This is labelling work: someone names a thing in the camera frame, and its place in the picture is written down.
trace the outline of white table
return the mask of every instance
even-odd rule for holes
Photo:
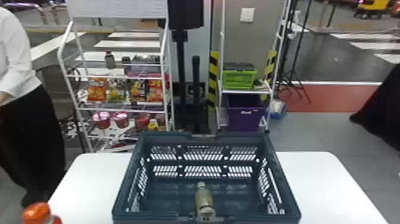
[[[300,224],[388,224],[331,153],[277,153],[302,218]],[[83,154],[49,203],[63,224],[113,223],[111,210],[130,154]]]

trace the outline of yellow machine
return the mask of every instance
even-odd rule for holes
[[[376,15],[378,18],[382,18],[388,3],[389,0],[359,0],[353,17],[361,15],[362,19],[366,19]]]

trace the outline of black speaker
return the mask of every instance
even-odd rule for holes
[[[191,30],[204,26],[204,0],[168,0],[170,30]],[[165,28],[165,19],[158,20]]]

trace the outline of orange bottle cap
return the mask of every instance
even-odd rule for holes
[[[34,203],[24,210],[22,215],[24,224],[40,224],[50,218],[50,207],[47,203]]]

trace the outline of purple storage box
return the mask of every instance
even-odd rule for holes
[[[257,132],[261,116],[264,114],[260,95],[258,94],[228,94],[229,132]]]

